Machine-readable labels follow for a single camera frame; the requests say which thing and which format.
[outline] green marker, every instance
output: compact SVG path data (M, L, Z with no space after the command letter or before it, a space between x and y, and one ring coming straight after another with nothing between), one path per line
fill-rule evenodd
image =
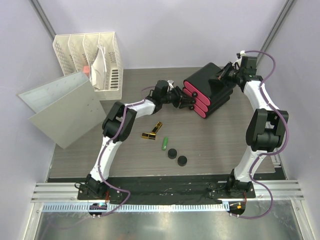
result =
M166 136L166 137L163 139L163 144L162 144L162 150L163 150L163 151L166 150L167 144L168 144L168 137Z

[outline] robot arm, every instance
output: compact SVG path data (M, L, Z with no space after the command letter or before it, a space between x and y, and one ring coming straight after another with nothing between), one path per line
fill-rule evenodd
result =
M140 118L145 115L152 115L155 111L155 108L156 108L156 105L152 101L147 100L147 99L144 102L142 102L141 104L139 104L138 102L135 102L135 103L126 104L126 105L129 106L128 107L129 109L136 111L136 115L135 115L134 119ZM100 156L102 150L104 149L107 142L110 141L110 139L111 138L108 136L103 136L102 146L101 146L101 149L100 149L98 156ZM102 171L102 175L103 175L104 179L108 179L108 177L109 177L109 170L110 170L111 164L112 164L114 157L116 155L116 152L121 144L122 144L122 141L116 141L116 142L111 141L108 144L107 149L105 150L105 152L103 153L103 155L101 157L100 169ZM93 179L95 179L96 181L102 182L102 179L101 179L99 172L98 172L98 159L96 160L94 167L91 170L90 174Z
M94 167L87 175L85 183L80 183L79 187L76 186L82 196L88 199L100 199L105 196L108 186L103 182L99 170L102 177L105 180L108 179L116 152L122 142L128 138L135 119L155 114L162 108L163 104L173 104L174 107L182 109L195 103L193 97L183 93L178 86L174 87L173 83L171 80L159 80L152 94L144 100L129 104L117 101L113 105L102 124L102 146Z
M239 59L234 63L228 63L221 71L218 79L222 82L232 81L237 83L248 97L254 110L245 136L246 151L238 166L232 170L227 179L227 189L229 191L247 192L252 184L251 176L255 174L266 157L263 154L271 153L275 148L282 145L285 126L277 113L270 107L271 105L279 110L269 97L265 84L261 84L262 77L256 75L257 58L246 56L245 51L241 51L237 56ZM288 122L288 112L282 110L279 110L279 112Z

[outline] white wall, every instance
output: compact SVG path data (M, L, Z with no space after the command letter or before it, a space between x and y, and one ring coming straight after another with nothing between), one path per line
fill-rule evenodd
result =
M313 230L320 238L320 1L298 0L268 53L277 68L266 89L280 109L289 112L290 139L283 152L289 178L298 179ZM258 69L266 76L271 61L263 58Z
M285 0L39 0L56 34L115 31L126 69L224 66L260 49Z
M54 142L33 126L16 94L62 75L52 41L27 0L0 2L0 238L21 239L36 182L48 174Z

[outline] black puck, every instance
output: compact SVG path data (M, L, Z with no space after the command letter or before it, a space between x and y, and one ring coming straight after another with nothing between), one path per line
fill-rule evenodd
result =
M175 159L177 157L177 150L174 148L169 149L168 151L168 158Z
M178 165L180 166L180 167L183 167L183 166L185 166L186 164L187 164L187 158L185 157L185 156L180 156L180 157L178 157Z

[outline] white file holder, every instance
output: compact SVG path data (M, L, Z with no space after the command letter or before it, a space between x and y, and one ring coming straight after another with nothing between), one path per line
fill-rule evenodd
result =
M99 100L120 100L124 68L115 32L96 32L56 35L53 49L63 74L69 75L82 71L84 66L91 67L98 45L105 49L106 78L102 90L95 89Z
M36 113L29 120L63 149L106 118L83 72L61 77L18 96Z

